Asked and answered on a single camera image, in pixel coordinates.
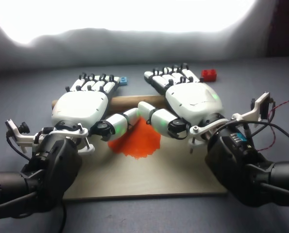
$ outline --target red block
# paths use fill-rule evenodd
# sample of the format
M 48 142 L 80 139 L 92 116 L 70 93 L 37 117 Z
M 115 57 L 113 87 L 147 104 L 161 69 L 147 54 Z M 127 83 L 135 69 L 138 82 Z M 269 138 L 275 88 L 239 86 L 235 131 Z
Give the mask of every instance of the red block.
M 215 69 L 204 69 L 202 70 L 202 78 L 204 82 L 215 82 L 217 79 L 217 72 Z

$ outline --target gray wall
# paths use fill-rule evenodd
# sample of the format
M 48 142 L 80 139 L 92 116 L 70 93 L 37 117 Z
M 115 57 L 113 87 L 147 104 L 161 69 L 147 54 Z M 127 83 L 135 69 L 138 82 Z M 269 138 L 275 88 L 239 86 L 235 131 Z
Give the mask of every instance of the gray wall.
M 215 33 L 82 29 L 41 36 L 23 47 L 0 29 L 0 70 L 261 57 L 276 2 L 257 0 L 243 20 Z

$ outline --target gray surface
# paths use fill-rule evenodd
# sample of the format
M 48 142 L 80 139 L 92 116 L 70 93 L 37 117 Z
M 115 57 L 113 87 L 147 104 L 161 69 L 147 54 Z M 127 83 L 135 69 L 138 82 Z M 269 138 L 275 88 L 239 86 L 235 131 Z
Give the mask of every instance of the gray surface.
M 143 72 L 162 65 L 90 67 L 77 69 L 0 74 L 0 171 L 20 170 L 25 161 L 8 147 L 4 122 L 26 121 L 31 132 L 50 126 L 51 100 L 59 98 L 64 86 L 73 84 L 79 72 L 113 73 L 128 77 L 128 86 L 118 95 L 145 95 L 156 92 L 143 80 Z M 191 65 L 215 68 L 218 80 L 210 83 L 225 106 L 225 116 L 245 113 L 251 98 L 270 91 L 276 103 L 289 100 L 289 58 L 255 59 Z M 274 123 L 289 132 L 289 104 L 280 107 Z M 257 148 L 272 142 L 269 129 L 257 136 Z M 273 161 L 289 160 L 289 140 L 277 132 L 274 147 L 264 152 Z M 109 200 L 69 203 L 65 233 L 279 233 L 289 232 L 289 207 L 273 204 L 249 208 L 231 195 L 227 197 L 189 197 L 142 200 Z M 1 219 L 3 233 L 57 232 L 62 219 L 60 208 L 29 218 Z
M 276 3 L 277 0 L 256 0 L 255 5 L 242 19 L 217 32 L 193 32 L 193 27 L 188 33 L 124 32 L 88 28 L 57 35 L 42 35 L 29 45 L 23 46 L 14 43 L 0 28 L 0 70 L 261 57 L 265 54 Z M 154 10 L 151 1 L 140 0 L 137 1 L 134 14 L 138 12 L 137 15 L 143 17 L 154 17 L 154 12 L 142 12 L 143 4 L 151 4 Z M 184 7 L 191 7 L 189 1 L 185 1 Z M 111 17 L 106 9 L 89 10 L 89 12 L 93 11 L 104 11 L 106 17 Z M 130 8 L 117 9 L 117 11 L 119 15 L 129 14 Z M 208 11 L 210 14 L 210 9 L 195 9 L 195 13 L 199 11 Z M 81 16 L 81 12 L 74 12 L 74 15 Z M 90 13 L 88 15 L 89 17 L 85 17 L 86 14 L 83 13 L 82 16 L 85 20 L 96 20 Z M 135 21 L 135 25 L 141 24 L 135 18 L 132 20 Z M 169 17 L 159 17 L 156 21 L 159 20 L 164 20 L 164 24 L 169 25 Z M 220 18 L 210 15 L 210 20 L 219 21 Z M 177 21 L 183 25 L 186 18 L 178 16 Z M 32 30 L 37 31 L 37 24 L 34 27 Z M 20 32 L 21 26 L 13 22 L 12 28 Z M 30 28 L 22 31 L 22 37 L 29 31 Z

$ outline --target orange play dough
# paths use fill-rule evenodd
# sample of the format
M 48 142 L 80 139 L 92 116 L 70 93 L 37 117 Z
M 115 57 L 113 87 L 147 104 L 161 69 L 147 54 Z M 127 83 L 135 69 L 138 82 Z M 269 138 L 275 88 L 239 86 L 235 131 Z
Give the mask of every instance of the orange play dough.
M 108 146 L 115 153 L 123 153 L 136 159 L 146 158 L 160 149 L 160 134 L 141 118 L 123 137 L 108 142 Z

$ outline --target blue label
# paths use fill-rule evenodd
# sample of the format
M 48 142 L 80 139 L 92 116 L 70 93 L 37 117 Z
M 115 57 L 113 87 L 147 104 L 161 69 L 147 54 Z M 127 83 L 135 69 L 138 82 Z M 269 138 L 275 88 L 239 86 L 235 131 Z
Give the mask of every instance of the blue label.
M 246 137 L 244 135 L 242 135 L 242 133 L 237 133 L 237 137 L 243 142 L 247 141 Z

